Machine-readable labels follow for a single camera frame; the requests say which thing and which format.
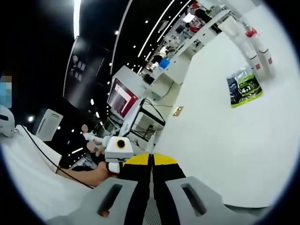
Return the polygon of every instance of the yellow stripe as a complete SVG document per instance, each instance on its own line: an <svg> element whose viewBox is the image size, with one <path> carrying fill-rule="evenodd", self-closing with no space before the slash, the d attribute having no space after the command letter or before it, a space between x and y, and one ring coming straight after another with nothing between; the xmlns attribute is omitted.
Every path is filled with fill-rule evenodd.
<svg viewBox="0 0 300 225"><path fill-rule="evenodd" d="M127 160L126 164L131 164L131 165L148 165L148 158L149 158L149 154L148 153L144 153L138 156L134 156L132 158L130 158L129 160Z"/></svg>
<svg viewBox="0 0 300 225"><path fill-rule="evenodd" d="M154 163L155 165L170 165L170 164L177 164L177 161L170 156L165 156L165 155L155 153Z"/></svg>

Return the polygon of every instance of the white helmet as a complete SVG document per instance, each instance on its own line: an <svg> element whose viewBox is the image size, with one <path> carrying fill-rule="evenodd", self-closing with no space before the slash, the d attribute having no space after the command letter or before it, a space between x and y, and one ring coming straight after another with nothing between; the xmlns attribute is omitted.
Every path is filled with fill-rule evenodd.
<svg viewBox="0 0 300 225"><path fill-rule="evenodd" d="M15 118L13 113L5 106L0 105L0 135L12 137L15 130Z"/></svg>

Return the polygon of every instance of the workstation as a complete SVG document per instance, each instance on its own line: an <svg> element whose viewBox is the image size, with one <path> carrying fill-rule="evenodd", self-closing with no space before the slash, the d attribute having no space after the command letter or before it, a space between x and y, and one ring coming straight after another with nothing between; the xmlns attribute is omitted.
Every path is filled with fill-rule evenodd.
<svg viewBox="0 0 300 225"><path fill-rule="evenodd" d="M300 71L270 9L242 3L187 0L157 23L144 44L150 51L139 52L144 64L124 63L107 82L107 120L98 122L100 132L80 130L95 136L86 138L94 146L74 151L81 156L64 170L69 177L58 174L64 156L47 145L61 114L48 109L32 130L9 124L12 136L0 129L8 170L40 218L50 225L253 224L277 204L299 162ZM111 176L86 185L72 170L98 151L96 138Z"/></svg>

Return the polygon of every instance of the black ceiling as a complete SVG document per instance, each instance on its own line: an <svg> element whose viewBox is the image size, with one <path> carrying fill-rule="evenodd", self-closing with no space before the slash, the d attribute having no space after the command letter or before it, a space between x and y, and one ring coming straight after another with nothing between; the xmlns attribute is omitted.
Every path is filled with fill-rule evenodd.
<svg viewBox="0 0 300 225"><path fill-rule="evenodd" d="M169 20L169 16L173 18L187 1L176 0L162 21ZM18 123L29 128L32 124L27 122L27 117L37 115L43 107L62 114L64 119L61 130L57 131L50 145L64 156L82 145L78 142L80 127L83 123L95 125L95 111L105 121L107 93L110 88L107 82L112 77L109 63L117 37L114 33L119 29L128 2L129 0L82 0L80 35L106 48L110 54L98 74L92 93L95 105L85 111L75 109L62 98L68 58L74 42L73 0L28 0L21 3L15 0L8 1L7 8L2 7L9 16L1 18L5 31L4 41L1 42L4 56L1 71L9 70L13 74L12 111ZM133 0L120 32L113 74L127 63L145 66L143 56L153 48L149 46L150 43L157 46L157 31L162 22L157 26L141 57L138 58L137 55L170 2L171 0ZM64 147L58 147L69 139L81 144L72 147L64 144Z"/></svg>

